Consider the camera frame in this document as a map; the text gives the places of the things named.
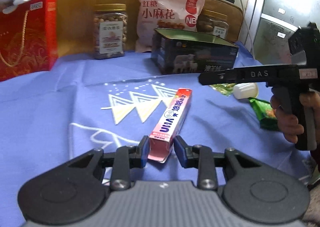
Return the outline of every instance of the pink snack bag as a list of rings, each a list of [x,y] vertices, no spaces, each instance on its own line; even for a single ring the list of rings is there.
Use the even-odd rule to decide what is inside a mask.
[[[196,31],[205,0],[139,0],[137,23],[139,43],[152,45],[155,28]]]
[[[148,159],[165,163],[172,150],[173,138],[179,134],[191,104],[192,90],[179,88],[172,102],[149,136]]]

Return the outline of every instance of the plastic jar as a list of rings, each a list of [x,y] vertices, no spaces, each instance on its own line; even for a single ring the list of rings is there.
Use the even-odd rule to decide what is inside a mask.
[[[197,31],[226,38],[229,24],[226,23],[227,16],[209,10],[203,10],[198,17]]]
[[[96,5],[94,12],[95,59],[124,56],[127,13],[124,4]]]

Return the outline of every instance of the black handle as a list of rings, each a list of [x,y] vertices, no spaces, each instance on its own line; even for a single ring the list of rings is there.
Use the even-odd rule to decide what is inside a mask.
[[[284,112],[297,116],[299,124],[304,128],[304,133],[298,135],[298,142],[295,144],[295,147],[298,150],[315,150],[317,142],[314,111],[312,108],[303,107],[299,100],[300,94],[306,92],[309,92],[308,85],[272,88],[272,93],[280,101]]]

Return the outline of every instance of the pink toothpaste box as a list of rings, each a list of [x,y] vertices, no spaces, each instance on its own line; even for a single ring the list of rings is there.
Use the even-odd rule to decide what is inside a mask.
[[[149,136],[150,152],[148,159],[165,163],[172,150],[173,138],[179,134],[187,117],[191,95],[191,89],[178,89],[172,102]]]

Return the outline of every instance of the metal screw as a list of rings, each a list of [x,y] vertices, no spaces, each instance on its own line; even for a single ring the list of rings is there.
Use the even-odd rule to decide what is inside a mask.
[[[118,189],[124,189],[127,186],[127,182],[122,180],[122,179],[116,179],[113,183],[112,186]]]
[[[161,183],[161,184],[159,185],[159,187],[161,187],[161,188],[167,188],[167,187],[169,187],[169,185],[168,185],[167,183],[163,182],[163,183]]]
[[[205,189],[212,189],[215,187],[215,183],[211,179],[204,179],[200,182],[201,187]]]

